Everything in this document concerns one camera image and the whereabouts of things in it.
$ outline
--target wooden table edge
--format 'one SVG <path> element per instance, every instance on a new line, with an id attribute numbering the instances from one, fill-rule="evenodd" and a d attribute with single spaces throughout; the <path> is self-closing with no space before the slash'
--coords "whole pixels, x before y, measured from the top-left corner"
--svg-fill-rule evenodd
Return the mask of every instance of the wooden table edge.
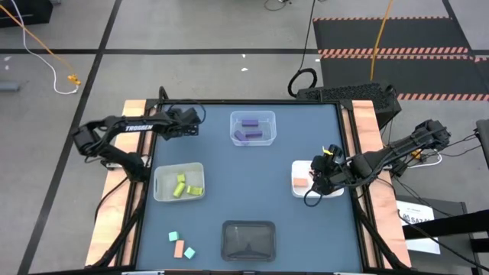
<path id="1" fill-rule="evenodd" d="M 126 116 L 143 115 L 146 100 L 127 100 L 122 114 Z M 353 113 L 357 125 L 357 132 L 360 139 L 362 151 L 380 150 L 383 147 L 377 119 L 375 117 L 374 106 L 371 101 L 353 101 Z M 346 139 L 351 154 L 355 152 L 353 138 L 351 135 L 348 113 L 343 110 L 343 120 L 345 122 Z M 145 141 L 144 151 L 149 151 L 150 138 Z M 115 146 L 121 150 L 131 152 L 136 151 L 139 133 L 125 133 L 117 136 Z M 105 187 L 102 193 L 104 196 L 117 183 L 124 179 L 125 173 L 121 169 L 107 172 Z M 382 173 L 380 178 L 390 183 L 388 173 Z M 113 240 L 121 230 L 122 219 L 125 212 L 125 204 L 128 198 L 129 184 L 123 185 L 118 191 L 110 196 L 99 210 L 99 217 L 95 223 L 90 241 L 89 251 L 86 257 L 86 265 L 95 263 L 112 244 Z M 407 253 L 407 246 L 403 235 L 402 226 L 397 217 L 396 198 L 393 190 L 384 183 L 374 182 L 371 184 L 371 201 L 374 209 L 377 230 L 382 238 L 389 245 L 390 249 L 399 259 L 410 266 L 410 257 Z M 364 230 L 364 239 L 367 250 L 367 257 L 370 267 L 376 267 L 372 240 Z M 123 264 L 129 264 L 132 243 L 134 240 L 133 232 L 126 240 L 125 255 Z M 389 264 L 384 259 L 386 268 Z"/>

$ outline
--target yellow cable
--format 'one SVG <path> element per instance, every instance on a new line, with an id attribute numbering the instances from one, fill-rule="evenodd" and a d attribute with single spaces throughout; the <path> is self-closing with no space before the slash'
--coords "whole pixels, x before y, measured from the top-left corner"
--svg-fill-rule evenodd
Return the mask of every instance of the yellow cable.
<path id="1" fill-rule="evenodd" d="M 57 56 L 56 54 L 54 54 L 46 45 L 44 45 L 44 43 L 39 39 L 37 38 L 34 34 L 32 34 L 26 27 L 24 27 L 24 25 L 22 25 L 21 22 L 19 22 L 19 20 L 17 20 L 17 18 L 15 18 L 14 15 L 12 15 L 3 5 L 0 5 L 0 8 L 10 17 L 12 18 L 13 21 L 15 21 L 15 23 L 17 23 L 17 25 L 19 25 L 21 28 L 24 29 L 24 31 L 26 31 L 29 35 L 32 36 L 32 38 L 34 38 L 44 49 L 47 50 L 47 52 L 52 55 L 54 58 L 58 59 L 61 63 L 63 63 L 66 67 L 68 67 L 68 70 L 70 70 L 70 72 L 74 75 L 75 74 L 75 70 L 73 69 L 73 67 L 68 63 L 66 62 L 63 58 Z"/>
<path id="2" fill-rule="evenodd" d="M 372 56 L 372 63 L 370 66 L 370 81 L 374 79 L 374 68 L 375 68 L 375 57 L 377 56 L 377 50 L 379 47 L 379 42 L 381 42 L 382 32 L 384 31 L 385 21 L 389 17 L 390 6 L 392 5 L 393 0 L 389 1 L 389 5 L 387 6 L 387 10 L 385 11 L 384 19 L 382 20 L 381 29 L 379 30 L 379 34 L 377 35 L 377 41 L 375 41 L 374 47 L 374 55 Z"/>

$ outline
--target white label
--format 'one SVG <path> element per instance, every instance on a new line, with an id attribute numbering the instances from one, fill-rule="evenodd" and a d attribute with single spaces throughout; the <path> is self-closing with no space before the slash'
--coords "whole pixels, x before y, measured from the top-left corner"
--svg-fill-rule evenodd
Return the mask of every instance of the white label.
<path id="1" fill-rule="evenodd" d="M 125 131 L 147 131 L 152 128 L 153 125 L 126 126 Z"/>
<path id="2" fill-rule="evenodd" d="M 419 205 L 410 202 L 397 201 L 397 208 L 401 217 L 406 219 L 411 224 L 418 222 L 427 222 L 435 219 L 433 215 L 433 209 L 426 205 Z M 406 222 L 400 220 L 402 225 L 406 225 Z M 433 240 L 424 238 L 416 240 L 406 241 L 407 249 L 411 251 L 421 251 L 432 254 L 440 254 L 440 246 Z"/>

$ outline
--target dark blue tabletop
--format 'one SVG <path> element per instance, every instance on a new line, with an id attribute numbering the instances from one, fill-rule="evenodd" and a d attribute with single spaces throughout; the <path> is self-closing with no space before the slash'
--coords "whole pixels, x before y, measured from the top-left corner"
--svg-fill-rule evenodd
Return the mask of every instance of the dark blue tabletop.
<path id="1" fill-rule="evenodd" d="M 355 222 L 348 191 L 315 208 L 292 196 L 291 166 L 311 160 L 322 146 L 342 147 L 334 105 L 205 105 L 199 136 L 158 137 L 153 169 L 178 163 L 204 166 L 206 194 L 200 200 L 165 203 L 147 195 L 138 270 L 262 270 L 360 272 Z M 236 147 L 229 137 L 233 111 L 275 112 L 277 138 L 267 147 Z M 276 227 L 272 262 L 227 262 L 221 258 L 227 220 L 270 221 Z M 193 259 L 173 257 L 168 233 L 178 231 Z"/>

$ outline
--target black floor mat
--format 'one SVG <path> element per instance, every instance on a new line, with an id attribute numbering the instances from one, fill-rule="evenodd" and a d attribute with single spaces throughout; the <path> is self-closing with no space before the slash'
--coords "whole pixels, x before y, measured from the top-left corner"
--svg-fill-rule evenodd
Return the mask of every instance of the black floor mat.
<path id="1" fill-rule="evenodd" d="M 317 18 L 314 31 L 318 49 L 335 49 L 336 54 L 371 49 L 375 45 L 381 23 L 381 18 Z M 379 49 L 384 49 L 382 54 L 467 53 L 467 48 L 467 42 L 452 19 L 440 17 L 390 18 L 385 24 L 379 45 Z"/>
<path id="2" fill-rule="evenodd" d="M 328 56 L 321 59 L 321 69 L 324 86 L 369 83 L 371 56 Z M 469 57 L 379 56 L 374 81 L 394 85 L 398 99 L 487 100 L 489 96 Z"/>

